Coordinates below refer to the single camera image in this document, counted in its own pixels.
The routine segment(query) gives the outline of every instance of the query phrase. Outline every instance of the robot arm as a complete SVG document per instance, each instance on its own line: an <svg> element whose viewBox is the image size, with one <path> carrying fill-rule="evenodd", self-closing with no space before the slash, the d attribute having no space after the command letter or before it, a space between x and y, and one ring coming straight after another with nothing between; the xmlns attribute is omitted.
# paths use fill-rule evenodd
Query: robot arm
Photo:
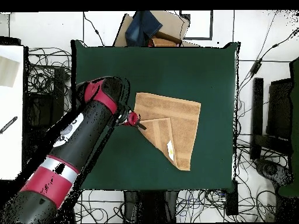
<svg viewBox="0 0 299 224"><path fill-rule="evenodd" d="M120 103L124 86L117 77L105 77L77 86L83 110L61 131L44 162L8 203L3 223L49 223L85 167L93 147L112 120L144 128L136 113Z"/></svg>

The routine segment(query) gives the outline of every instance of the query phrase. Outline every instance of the towel tag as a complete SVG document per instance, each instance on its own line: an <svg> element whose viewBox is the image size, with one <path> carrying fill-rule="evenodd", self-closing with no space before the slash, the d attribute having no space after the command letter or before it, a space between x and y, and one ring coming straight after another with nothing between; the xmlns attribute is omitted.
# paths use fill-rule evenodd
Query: towel tag
<svg viewBox="0 0 299 224"><path fill-rule="evenodd" d="M172 159L172 161L173 161L173 156L174 156L174 154L173 154L173 147L172 147L172 143L171 143L171 140L168 142L168 144L167 144L167 148L168 148L168 155L169 155L169 157Z"/></svg>

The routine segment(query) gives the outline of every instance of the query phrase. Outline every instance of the blue cloth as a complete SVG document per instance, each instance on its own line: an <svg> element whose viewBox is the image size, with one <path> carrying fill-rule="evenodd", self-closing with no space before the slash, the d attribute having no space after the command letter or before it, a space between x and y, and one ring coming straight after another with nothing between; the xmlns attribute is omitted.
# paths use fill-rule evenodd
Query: blue cloth
<svg viewBox="0 0 299 224"><path fill-rule="evenodd" d="M149 10L138 11L126 31L127 46L145 46L146 39L154 36L162 26Z"/></svg>

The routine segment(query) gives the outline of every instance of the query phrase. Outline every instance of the green table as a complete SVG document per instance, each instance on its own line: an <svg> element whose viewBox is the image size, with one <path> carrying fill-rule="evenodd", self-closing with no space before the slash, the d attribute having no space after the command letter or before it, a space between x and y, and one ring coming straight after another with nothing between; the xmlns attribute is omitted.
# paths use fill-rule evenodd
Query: green table
<svg viewBox="0 0 299 224"><path fill-rule="evenodd" d="M221 49L84 47L76 41L77 83L101 76L126 77L132 108L137 92L201 103L191 171L172 166L135 128L120 126L82 189L230 188L237 48L238 43Z"/></svg>

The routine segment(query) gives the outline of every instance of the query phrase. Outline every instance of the brown towel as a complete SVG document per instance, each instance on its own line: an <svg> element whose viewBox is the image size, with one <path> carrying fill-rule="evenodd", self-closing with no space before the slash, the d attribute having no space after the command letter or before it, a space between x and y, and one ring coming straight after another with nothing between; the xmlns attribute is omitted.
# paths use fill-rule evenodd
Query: brown towel
<svg viewBox="0 0 299 224"><path fill-rule="evenodd" d="M141 133L179 170L189 171L200 103L137 93L134 111L147 128Z"/></svg>

